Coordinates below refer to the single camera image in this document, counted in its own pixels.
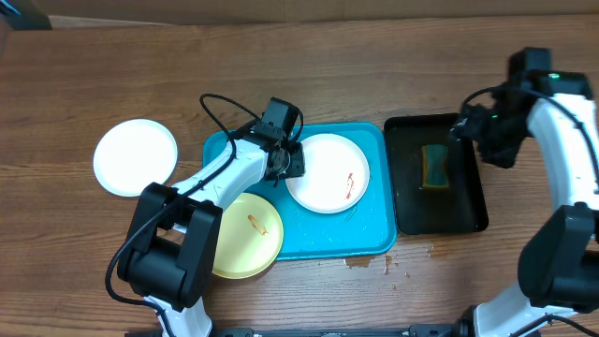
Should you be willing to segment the white plate with red smear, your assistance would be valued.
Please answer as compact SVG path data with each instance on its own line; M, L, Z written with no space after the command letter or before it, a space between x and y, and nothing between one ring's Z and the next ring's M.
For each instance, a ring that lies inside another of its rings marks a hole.
M294 200L309 211L336 213L365 194L370 167L355 142L336 134L317 134L301 142L305 173L286 180Z

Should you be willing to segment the green yellow sponge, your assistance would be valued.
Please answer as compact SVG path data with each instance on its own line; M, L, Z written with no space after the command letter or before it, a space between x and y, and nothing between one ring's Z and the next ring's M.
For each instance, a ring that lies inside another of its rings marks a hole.
M449 180L446 173L448 149L445 145L430 144L421 148L423 189L446 189Z

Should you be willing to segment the white plate with brown smear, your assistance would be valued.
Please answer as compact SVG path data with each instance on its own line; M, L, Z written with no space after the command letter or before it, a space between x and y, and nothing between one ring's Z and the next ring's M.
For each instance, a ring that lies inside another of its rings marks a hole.
M93 169L113 195L137 197L150 183L165 183L178 161L171 132L156 121L134 119L110 129L97 143Z

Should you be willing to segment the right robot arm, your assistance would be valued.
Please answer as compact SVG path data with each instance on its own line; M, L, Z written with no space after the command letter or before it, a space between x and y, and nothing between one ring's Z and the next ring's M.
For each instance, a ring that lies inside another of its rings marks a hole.
M545 163L553 214L524 246L518 279L493 300L468 309L446 336L535 336L563 322L588 335L574 315L598 308L597 105L586 75L558 71L551 52L526 47L510 56L507 79L487 88L494 101L460 106L449 142L472 140L481 160L514 166L521 143L533 138Z

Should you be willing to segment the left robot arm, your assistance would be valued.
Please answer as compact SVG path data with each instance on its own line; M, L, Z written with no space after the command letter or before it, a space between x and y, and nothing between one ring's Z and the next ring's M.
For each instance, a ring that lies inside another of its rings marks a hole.
M280 98L227 131L226 147L201 171L141 192L126 239L105 276L118 302L152 309L157 336L214 336L201 300L212 274L224 211L248 187L305 172L301 110Z

